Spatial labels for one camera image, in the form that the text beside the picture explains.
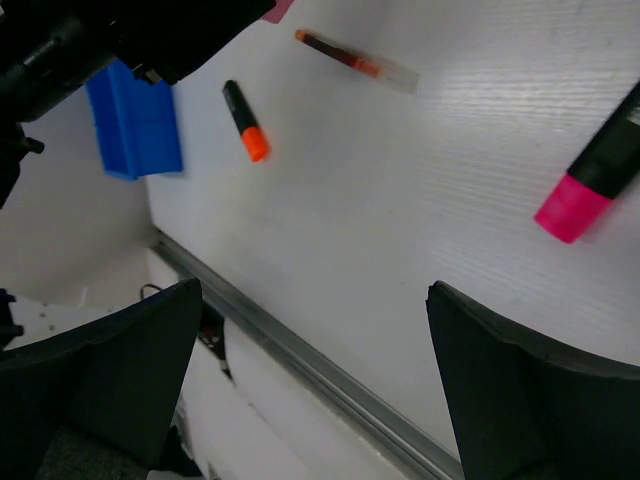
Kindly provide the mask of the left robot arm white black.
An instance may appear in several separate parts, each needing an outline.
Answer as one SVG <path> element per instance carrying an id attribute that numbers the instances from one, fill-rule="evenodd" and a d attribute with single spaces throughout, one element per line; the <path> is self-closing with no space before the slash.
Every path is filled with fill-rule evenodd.
<path id="1" fill-rule="evenodd" d="M 262 1 L 4 1 L 1 4 L 1 197 L 39 119 L 114 59 L 149 84 L 175 85 L 275 8 Z"/>

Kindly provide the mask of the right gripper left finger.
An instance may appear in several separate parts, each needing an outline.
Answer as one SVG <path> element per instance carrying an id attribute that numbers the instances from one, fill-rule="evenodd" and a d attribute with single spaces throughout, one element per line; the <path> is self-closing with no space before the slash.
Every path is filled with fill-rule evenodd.
<path id="1" fill-rule="evenodd" d="M 172 420 L 202 318 L 200 282 L 1 349 L 5 479 L 143 479 L 200 472 Z"/>

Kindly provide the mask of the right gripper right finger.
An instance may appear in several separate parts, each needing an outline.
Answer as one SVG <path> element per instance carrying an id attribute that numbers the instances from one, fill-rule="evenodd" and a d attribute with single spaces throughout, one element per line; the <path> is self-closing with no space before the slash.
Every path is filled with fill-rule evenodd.
<path id="1" fill-rule="evenodd" d="M 426 309 L 466 478 L 638 478 L 638 367 L 552 339 L 441 281 Z"/>

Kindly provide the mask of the pink black highlighter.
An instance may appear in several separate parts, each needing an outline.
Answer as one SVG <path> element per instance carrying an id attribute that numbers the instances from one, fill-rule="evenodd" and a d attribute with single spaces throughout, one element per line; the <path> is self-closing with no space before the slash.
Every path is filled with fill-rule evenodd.
<path id="1" fill-rule="evenodd" d="M 588 231 L 639 175 L 639 87 L 593 136 L 534 215 L 571 244 Z"/>

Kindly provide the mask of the orange black highlighter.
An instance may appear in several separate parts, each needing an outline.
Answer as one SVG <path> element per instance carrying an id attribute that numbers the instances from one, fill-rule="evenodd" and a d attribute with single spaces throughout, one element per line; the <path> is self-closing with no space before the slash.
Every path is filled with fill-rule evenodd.
<path id="1" fill-rule="evenodd" d="M 228 80 L 222 92 L 249 158 L 255 163 L 263 161 L 270 151 L 269 142 L 239 84 Z"/>

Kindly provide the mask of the pink eraser tube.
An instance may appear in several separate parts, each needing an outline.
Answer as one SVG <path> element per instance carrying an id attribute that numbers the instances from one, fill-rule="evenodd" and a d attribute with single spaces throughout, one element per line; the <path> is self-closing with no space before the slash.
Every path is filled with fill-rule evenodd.
<path id="1" fill-rule="evenodd" d="M 276 0 L 275 6 L 266 12 L 261 19 L 271 24 L 278 24 L 282 21 L 294 0 Z"/>

